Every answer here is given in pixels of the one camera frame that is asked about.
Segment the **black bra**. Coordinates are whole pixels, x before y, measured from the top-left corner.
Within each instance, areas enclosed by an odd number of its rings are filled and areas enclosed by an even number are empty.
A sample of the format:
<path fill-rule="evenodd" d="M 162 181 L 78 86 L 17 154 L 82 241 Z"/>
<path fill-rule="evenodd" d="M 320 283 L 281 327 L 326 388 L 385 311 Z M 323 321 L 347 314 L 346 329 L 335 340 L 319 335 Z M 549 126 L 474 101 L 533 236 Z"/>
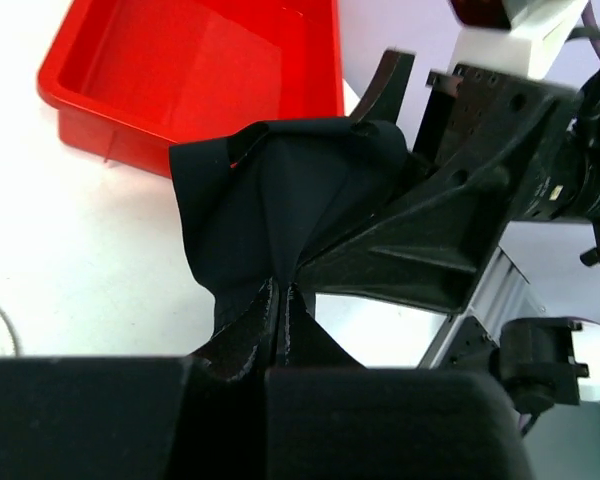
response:
<path fill-rule="evenodd" d="M 347 117 L 261 121 L 169 150 L 185 255 L 214 297 L 214 326 L 237 320 L 268 279 L 369 219 L 407 159 L 400 128 Z"/>

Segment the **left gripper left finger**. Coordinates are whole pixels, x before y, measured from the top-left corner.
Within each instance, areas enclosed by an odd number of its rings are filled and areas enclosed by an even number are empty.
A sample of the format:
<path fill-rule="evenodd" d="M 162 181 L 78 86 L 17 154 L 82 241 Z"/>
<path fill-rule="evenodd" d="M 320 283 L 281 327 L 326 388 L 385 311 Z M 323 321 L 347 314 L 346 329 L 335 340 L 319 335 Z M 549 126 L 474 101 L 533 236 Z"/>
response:
<path fill-rule="evenodd" d="M 279 291 L 177 357 L 0 358 L 0 479 L 261 479 Z"/>

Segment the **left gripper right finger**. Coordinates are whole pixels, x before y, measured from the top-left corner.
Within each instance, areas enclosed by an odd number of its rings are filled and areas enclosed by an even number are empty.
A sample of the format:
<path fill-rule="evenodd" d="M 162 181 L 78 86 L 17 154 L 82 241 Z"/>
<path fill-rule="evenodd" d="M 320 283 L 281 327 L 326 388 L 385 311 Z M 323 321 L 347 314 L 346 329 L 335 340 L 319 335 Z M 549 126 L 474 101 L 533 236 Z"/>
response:
<path fill-rule="evenodd" d="M 531 479 L 504 390 L 463 370 L 274 363 L 267 479 Z"/>

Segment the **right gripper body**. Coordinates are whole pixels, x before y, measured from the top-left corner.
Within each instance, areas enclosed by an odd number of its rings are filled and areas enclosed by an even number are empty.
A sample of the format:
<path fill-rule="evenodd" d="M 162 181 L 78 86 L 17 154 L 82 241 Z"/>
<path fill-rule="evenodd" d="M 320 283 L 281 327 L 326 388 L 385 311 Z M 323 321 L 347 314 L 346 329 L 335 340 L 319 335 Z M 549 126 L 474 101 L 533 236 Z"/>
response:
<path fill-rule="evenodd" d="M 502 230 L 511 221 L 582 221 L 581 166 L 568 144 L 577 92 L 469 65 L 431 72 L 415 150 L 433 172 L 412 230 Z"/>

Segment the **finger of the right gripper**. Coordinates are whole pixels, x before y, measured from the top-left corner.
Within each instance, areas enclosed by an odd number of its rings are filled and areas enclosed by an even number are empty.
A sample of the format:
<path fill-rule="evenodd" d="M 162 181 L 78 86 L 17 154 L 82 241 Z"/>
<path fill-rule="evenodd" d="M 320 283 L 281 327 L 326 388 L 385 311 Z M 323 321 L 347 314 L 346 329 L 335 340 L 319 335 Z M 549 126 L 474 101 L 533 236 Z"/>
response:
<path fill-rule="evenodd" d="M 371 224 L 303 265 L 299 287 L 444 314 L 463 312 L 506 223 L 510 173 L 475 173 L 427 203 Z"/>
<path fill-rule="evenodd" d="M 357 122 L 396 123 L 411 76 L 415 55 L 387 49 L 360 101 L 352 111 Z"/>

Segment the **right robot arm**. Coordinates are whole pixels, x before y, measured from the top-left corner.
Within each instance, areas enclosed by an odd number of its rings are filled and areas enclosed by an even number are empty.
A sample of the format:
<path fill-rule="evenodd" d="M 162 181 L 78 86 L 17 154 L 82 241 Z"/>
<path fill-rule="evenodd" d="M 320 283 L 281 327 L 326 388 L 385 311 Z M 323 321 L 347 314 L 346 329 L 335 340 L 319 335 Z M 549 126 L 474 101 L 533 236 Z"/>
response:
<path fill-rule="evenodd" d="M 423 358 L 491 373 L 528 423 L 600 403 L 600 71 L 583 90 L 458 64 L 399 194 L 303 285 L 449 318 Z"/>

